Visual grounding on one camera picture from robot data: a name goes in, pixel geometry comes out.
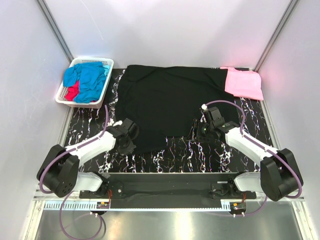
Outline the aluminium frame rail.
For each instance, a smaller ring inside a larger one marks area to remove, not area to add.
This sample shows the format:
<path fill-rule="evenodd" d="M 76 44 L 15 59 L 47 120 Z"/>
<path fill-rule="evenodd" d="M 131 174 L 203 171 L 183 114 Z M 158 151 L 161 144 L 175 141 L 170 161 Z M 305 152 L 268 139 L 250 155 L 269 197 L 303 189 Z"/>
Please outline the aluminium frame rail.
<path fill-rule="evenodd" d="M 262 201 L 264 195 L 239 191 L 228 182 L 115 180 L 103 196 L 89 191 L 68 198 L 44 199 L 45 210 L 65 211 L 245 211 L 247 200 Z"/>

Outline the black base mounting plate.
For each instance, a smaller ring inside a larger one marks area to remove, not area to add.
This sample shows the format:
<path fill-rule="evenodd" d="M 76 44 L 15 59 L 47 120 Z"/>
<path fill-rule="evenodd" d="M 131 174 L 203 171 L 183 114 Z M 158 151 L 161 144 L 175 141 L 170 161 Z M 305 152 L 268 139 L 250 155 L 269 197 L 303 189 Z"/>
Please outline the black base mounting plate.
<path fill-rule="evenodd" d="M 231 186 L 237 173 L 112 173 L 108 191 L 96 197 L 81 191 L 81 199 L 102 200 L 111 197 L 111 209 L 174 209 L 229 211 L 224 200 L 254 200 L 251 191 L 235 192 Z"/>

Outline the blue t-shirt in basket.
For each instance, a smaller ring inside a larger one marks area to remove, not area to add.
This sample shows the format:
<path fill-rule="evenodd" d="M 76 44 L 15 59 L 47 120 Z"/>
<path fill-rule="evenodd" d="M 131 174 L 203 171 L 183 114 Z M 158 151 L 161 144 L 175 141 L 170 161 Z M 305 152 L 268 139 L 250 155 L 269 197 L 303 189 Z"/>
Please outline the blue t-shirt in basket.
<path fill-rule="evenodd" d="M 88 104 L 100 99 L 110 66 L 102 62 L 78 63 L 65 70 L 63 86 L 67 88 L 79 81 L 79 94 L 72 102 Z"/>

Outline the black t-shirt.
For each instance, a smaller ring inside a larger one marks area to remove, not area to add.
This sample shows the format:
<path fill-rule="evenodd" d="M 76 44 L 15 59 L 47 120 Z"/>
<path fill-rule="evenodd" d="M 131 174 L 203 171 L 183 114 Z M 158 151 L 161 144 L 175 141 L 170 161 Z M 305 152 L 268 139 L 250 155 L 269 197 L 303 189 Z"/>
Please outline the black t-shirt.
<path fill-rule="evenodd" d="M 187 136 L 200 108 L 211 101 L 224 119 L 239 123 L 234 96 L 225 91 L 227 69 L 203 67 L 156 67 L 129 65 L 121 77 L 117 120 L 126 118 L 139 127 L 133 144 L 135 154 L 167 148 L 166 138 Z"/>

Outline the folded pink t-shirt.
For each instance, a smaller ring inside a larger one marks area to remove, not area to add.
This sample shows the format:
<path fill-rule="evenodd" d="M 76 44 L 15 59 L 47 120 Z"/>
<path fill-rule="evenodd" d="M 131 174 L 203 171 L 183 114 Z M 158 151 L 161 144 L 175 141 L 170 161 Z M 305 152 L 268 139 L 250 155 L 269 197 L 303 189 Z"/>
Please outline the folded pink t-shirt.
<path fill-rule="evenodd" d="M 254 71 L 237 70 L 234 67 L 220 67 L 227 70 L 224 90 L 238 98 L 263 101 L 261 76 Z"/>

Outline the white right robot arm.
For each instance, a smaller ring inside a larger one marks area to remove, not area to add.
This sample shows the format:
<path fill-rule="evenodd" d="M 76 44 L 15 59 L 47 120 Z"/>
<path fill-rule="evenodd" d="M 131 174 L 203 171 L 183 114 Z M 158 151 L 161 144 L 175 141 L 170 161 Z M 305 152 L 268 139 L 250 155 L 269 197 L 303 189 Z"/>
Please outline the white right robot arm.
<path fill-rule="evenodd" d="M 274 202 L 302 193 L 303 179 L 295 156 L 287 148 L 279 150 L 257 140 L 243 130 L 242 125 L 225 121 L 217 107 L 201 107 L 204 120 L 195 119 L 189 139 L 193 142 L 220 141 L 237 149 L 259 167 L 259 172 L 244 172 L 227 185 L 228 195 L 239 198 L 244 192 L 265 194 Z"/>

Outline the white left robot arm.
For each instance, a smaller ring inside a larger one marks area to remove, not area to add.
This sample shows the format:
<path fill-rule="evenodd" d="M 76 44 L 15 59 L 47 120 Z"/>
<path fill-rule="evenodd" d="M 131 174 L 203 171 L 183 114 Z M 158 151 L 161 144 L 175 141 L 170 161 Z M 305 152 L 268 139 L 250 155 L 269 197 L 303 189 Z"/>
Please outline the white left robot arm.
<path fill-rule="evenodd" d="M 81 143 L 50 148 L 36 175 L 40 191 L 62 198 L 73 191 L 83 191 L 103 198 L 108 193 L 108 178 L 97 172 L 81 172 L 79 168 L 92 158 L 112 150 L 120 155 L 132 154 L 133 140 L 139 127 L 130 119 L 105 126 L 97 135 Z"/>

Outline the red t-shirt in basket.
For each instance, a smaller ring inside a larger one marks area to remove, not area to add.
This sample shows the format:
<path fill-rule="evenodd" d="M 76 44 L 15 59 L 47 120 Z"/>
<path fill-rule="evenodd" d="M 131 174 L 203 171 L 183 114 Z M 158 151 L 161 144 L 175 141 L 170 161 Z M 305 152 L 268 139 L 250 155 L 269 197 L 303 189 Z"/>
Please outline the red t-shirt in basket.
<path fill-rule="evenodd" d="M 67 93 L 65 95 L 65 99 L 69 102 L 72 102 L 74 98 L 79 94 L 79 81 L 77 81 L 74 85 L 67 88 Z"/>

